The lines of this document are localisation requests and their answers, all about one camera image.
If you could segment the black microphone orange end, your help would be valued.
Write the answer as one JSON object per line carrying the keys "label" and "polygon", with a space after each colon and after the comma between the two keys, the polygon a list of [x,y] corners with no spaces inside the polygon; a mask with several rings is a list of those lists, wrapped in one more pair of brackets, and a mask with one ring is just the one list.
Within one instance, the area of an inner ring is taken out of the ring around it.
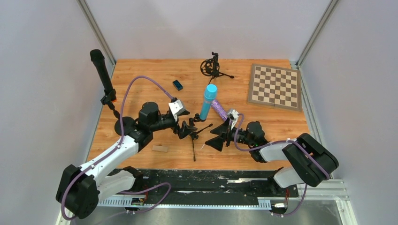
{"label": "black microphone orange end", "polygon": [[105,64],[105,57],[101,50],[93,49],[90,51],[90,58],[99,74],[100,80],[104,87],[104,97],[101,99],[103,105],[107,105],[117,100],[116,91],[113,88],[107,67]]}

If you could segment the black tripod shock-mount stand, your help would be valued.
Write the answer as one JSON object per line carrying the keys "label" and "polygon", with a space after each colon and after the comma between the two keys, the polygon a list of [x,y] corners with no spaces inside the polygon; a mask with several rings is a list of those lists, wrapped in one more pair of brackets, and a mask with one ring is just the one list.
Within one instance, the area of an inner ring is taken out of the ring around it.
{"label": "black tripod shock-mount stand", "polygon": [[211,84],[212,80],[221,76],[226,76],[234,79],[234,76],[220,72],[220,64],[218,62],[219,54],[216,52],[211,52],[211,54],[212,58],[204,60],[200,65],[201,73],[204,76],[210,77],[208,84]]}

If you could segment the black tripod clip mic stand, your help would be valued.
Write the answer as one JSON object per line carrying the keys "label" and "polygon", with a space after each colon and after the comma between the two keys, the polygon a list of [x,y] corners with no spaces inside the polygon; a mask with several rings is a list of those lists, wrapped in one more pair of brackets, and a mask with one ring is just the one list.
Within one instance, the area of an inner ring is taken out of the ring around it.
{"label": "black tripod clip mic stand", "polygon": [[[191,127],[195,128],[195,122],[205,122],[206,120],[202,120],[200,118],[200,114],[196,113],[195,116],[193,118],[189,118],[189,125]],[[202,131],[204,131],[207,128],[210,128],[213,125],[213,123],[210,123],[208,126],[204,127],[201,130],[195,130],[193,132],[191,132],[189,134],[190,138],[191,138],[191,143],[192,143],[192,151],[193,151],[193,161],[196,161],[196,155],[195,155],[195,145],[194,145],[194,141],[197,140],[199,138],[199,133],[201,133]]]}

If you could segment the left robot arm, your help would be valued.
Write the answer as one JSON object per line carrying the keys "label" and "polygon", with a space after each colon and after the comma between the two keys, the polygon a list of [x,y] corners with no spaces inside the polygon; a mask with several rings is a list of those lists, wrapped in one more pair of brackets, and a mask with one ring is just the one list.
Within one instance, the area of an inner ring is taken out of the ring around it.
{"label": "left robot arm", "polygon": [[115,124],[115,131],[121,137],[111,147],[93,160],[80,166],[67,166],[61,176],[56,193],[62,209],[68,209],[76,217],[88,217],[98,203],[114,194],[131,189],[142,174],[128,166],[115,175],[110,173],[124,160],[139,153],[152,139],[155,131],[172,129],[182,139],[196,131],[195,127],[183,122],[179,116],[188,115],[183,102],[174,99],[168,105],[166,114],[161,114],[155,102],[146,102],[138,118],[123,117]]}

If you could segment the blue microphone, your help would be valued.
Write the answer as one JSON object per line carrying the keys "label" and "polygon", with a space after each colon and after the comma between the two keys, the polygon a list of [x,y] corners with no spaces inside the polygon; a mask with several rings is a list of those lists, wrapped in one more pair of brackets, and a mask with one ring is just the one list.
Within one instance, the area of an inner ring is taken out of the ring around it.
{"label": "blue microphone", "polygon": [[202,108],[199,114],[199,118],[201,120],[206,120],[209,110],[211,108],[212,102],[216,99],[217,96],[217,87],[214,84],[209,84],[206,86],[206,89],[204,91],[204,100],[202,104]]}

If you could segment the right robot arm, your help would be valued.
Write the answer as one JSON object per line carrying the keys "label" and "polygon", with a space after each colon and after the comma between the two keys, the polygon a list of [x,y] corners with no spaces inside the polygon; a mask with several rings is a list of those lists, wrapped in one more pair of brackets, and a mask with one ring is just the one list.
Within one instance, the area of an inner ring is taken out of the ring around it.
{"label": "right robot arm", "polygon": [[246,129],[233,127],[229,120],[210,131],[216,136],[205,142],[207,146],[222,151],[224,146],[233,143],[245,144],[254,161],[288,161],[290,167],[277,169],[270,177],[277,187],[287,188],[296,184],[318,186],[329,180],[339,167],[337,158],[310,134],[302,133],[295,139],[269,142],[260,122],[252,121]]}

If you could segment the black round-base mic stand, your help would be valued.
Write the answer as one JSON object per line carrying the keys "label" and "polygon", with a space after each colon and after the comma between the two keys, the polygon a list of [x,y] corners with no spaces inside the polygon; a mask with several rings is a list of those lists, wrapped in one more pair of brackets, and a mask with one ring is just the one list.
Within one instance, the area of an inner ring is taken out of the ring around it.
{"label": "black round-base mic stand", "polygon": [[122,134],[128,135],[135,129],[135,120],[131,117],[123,117],[120,119],[120,113],[116,110],[115,105],[113,104],[113,102],[116,101],[115,89],[111,91],[104,90],[104,93],[104,97],[100,101],[103,105],[107,105],[113,112],[113,115],[117,118],[114,126],[115,132],[120,136],[122,136]]}

